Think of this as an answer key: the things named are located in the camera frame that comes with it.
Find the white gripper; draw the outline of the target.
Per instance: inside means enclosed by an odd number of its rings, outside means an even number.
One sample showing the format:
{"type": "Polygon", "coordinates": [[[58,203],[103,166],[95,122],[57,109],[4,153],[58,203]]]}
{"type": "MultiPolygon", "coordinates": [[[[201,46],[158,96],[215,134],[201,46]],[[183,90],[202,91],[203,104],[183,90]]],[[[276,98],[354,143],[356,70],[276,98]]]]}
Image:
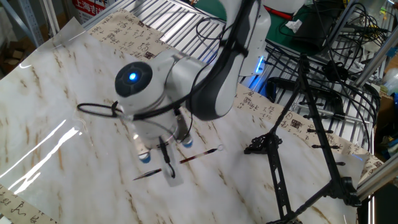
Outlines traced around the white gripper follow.
{"type": "Polygon", "coordinates": [[[179,171],[179,162],[175,159],[173,148],[170,146],[165,146],[164,150],[160,150],[161,156],[161,168],[163,176],[165,177],[168,185],[170,187],[176,187],[178,185],[183,184],[183,178],[179,171]],[[170,162],[167,163],[165,161],[164,153],[168,155],[170,162]]]}

